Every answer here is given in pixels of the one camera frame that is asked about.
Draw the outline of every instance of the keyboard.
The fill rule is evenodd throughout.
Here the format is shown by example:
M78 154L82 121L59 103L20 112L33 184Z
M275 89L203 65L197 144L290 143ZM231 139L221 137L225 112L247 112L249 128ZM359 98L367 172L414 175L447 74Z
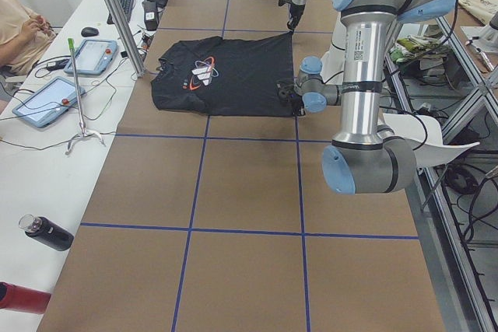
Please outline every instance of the keyboard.
M119 0L121 3L121 7L123 8L124 15L126 16L126 20L130 22L130 18L132 17L133 5L135 5L135 0ZM112 16L109 13L109 17L107 17L107 23L112 24L114 21L112 20Z

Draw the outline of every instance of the red cylinder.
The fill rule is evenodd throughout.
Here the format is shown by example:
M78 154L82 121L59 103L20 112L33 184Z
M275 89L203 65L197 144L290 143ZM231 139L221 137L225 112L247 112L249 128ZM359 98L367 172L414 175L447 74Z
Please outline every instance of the red cylinder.
M43 314L51 296L50 293L0 282L0 309Z

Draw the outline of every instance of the black cylinder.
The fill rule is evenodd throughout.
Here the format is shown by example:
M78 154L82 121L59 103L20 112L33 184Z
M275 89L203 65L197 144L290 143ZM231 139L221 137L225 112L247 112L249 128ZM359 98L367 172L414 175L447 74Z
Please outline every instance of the black cylinder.
M38 218L41 219L40 228L36 232L25 232L26 235L55 250L63 251L69 249L74 236L45 217Z

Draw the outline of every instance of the tablet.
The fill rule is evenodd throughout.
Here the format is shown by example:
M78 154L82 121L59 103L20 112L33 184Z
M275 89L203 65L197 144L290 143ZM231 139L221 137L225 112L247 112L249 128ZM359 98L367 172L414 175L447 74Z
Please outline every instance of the tablet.
M75 52L78 74L101 75L109 66L117 52L115 40L85 39ZM69 61L64 73L72 74L72 62Z
M79 91L81 94L85 93L81 86ZM76 101L74 83L63 77L55 77L12 109L12 112L28 124L44 128L65 113Z

